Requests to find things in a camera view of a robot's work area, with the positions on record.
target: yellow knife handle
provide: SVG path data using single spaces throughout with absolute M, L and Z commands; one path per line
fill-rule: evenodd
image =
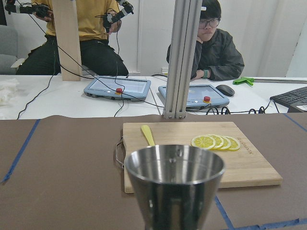
M 151 132 L 149 126 L 148 125 L 142 125 L 141 130 L 142 130 L 143 134 L 145 135 L 148 144 L 150 146 L 154 146 L 155 144 L 154 144 L 152 132 Z

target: lemon slice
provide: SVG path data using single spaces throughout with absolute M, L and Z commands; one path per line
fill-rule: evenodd
M 231 141 L 225 136 L 221 136 L 224 140 L 224 143 L 221 147 L 219 147 L 217 150 L 228 150 L 228 148 L 231 146 Z
M 231 142 L 231 145 L 230 147 L 227 149 L 227 150 L 230 150 L 230 151 L 237 151 L 239 148 L 240 148 L 240 142 L 233 138 L 233 137 L 229 137 L 229 136 L 223 136 L 224 138 L 228 138 Z
M 210 150 L 215 146 L 215 140 L 209 135 L 200 135 L 192 139 L 191 145 L 205 150 Z
M 208 136 L 212 137 L 215 140 L 215 146 L 212 148 L 213 150 L 217 150 L 224 144 L 224 139 L 217 134 L 208 134 Z

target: office chair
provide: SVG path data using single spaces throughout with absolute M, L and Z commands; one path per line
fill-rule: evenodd
M 0 25 L 0 74 L 13 75 L 16 68 L 11 68 L 17 60 L 18 34 L 15 28 Z

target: black hair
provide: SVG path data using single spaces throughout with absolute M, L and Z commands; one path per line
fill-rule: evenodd
M 207 9 L 201 11 L 201 19 L 221 18 L 222 10 L 218 0 L 202 0 L 202 6 Z

